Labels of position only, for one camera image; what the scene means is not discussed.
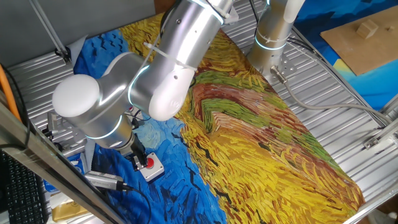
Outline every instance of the keyboard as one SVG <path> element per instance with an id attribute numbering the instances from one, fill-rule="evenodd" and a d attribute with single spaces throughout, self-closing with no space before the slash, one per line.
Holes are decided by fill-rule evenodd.
<path id="1" fill-rule="evenodd" d="M 10 224 L 46 223 L 40 178 L 5 152 L 0 154 L 0 174 L 6 180 L 1 187 L 6 192 Z"/>

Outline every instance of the orange cable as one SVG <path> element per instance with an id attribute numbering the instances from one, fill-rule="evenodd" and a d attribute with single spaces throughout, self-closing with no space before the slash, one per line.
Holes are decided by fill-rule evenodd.
<path id="1" fill-rule="evenodd" d="M 5 96 L 7 98 L 8 107 L 10 108 L 11 113 L 13 113 L 13 115 L 20 122 L 22 122 L 21 117 L 19 116 L 18 107 L 15 102 L 14 95 L 12 94 L 10 83 L 8 82 L 7 76 L 4 73 L 2 66 L 0 66 L 0 84 L 1 84 L 2 90 L 4 91 Z"/>

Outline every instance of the van gogh painting print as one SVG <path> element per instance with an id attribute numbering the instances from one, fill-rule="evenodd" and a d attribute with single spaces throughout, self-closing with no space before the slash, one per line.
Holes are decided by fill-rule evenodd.
<path id="1" fill-rule="evenodd" d="M 143 43 L 154 43 L 161 17 L 87 40 L 75 73 L 98 78 L 126 51 L 145 57 Z M 162 161 L 161 178 L 148 184 L 118 152 L 99 147 L 93 170 L 143 191 L 151 223 L 343 223 L 364 203 L 359 187 L 222 31 L 181 111 L 166 122 L 145 121 L 136 133 Z M 108 194 L 128 222 L 148 221 L 142 196 Z"/>

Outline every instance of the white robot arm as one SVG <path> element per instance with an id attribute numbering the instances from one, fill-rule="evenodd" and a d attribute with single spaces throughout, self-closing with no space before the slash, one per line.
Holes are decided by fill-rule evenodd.
<path id="1" fill-rule="evenodd" d="M 273 21 L 277 24 L 258 28 L 249 56 L 257 69 L 271 67 L 268 51 L 279 52 L 283 48 L 302 3 L 303 0 L 272 0 L 272 7 L 277 10 L 267 9 L 263 13 L 260 26 L 269 26 Z M 176 115 L 195 70 L 232 4 L 232 0 L 182 0 L 166 19 L 162 41 L 156 49 L 158 54 L 151 64 L 142 66 L 142 57 L 125 53 L 112 61 L 100 79 L 87 75 L 67 78 L 53 93 L 55 111 L 101 147 L 133 153 L 136 170 L 145 167 L 145 149 L 132 133 L 124 112 L 134 105 L 159 121 Z M 260 33 L 263 31 L 277 32 L 275 37 L 281 41 L 261 39 L 263 36 L 274 38 L 274 35 Z M 278 60 L 272 61 L 273 65 L 277 63 Z"/>

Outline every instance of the red button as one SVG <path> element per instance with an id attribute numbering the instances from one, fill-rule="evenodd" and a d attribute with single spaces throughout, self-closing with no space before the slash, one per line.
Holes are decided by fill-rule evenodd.
<path id="1" fill-rule="evenodd" d="M 147 169 L 150 169 L 154 166 L 155 162 L 152 158 L 148 158 L 148 165 L 147 165 Z"/>

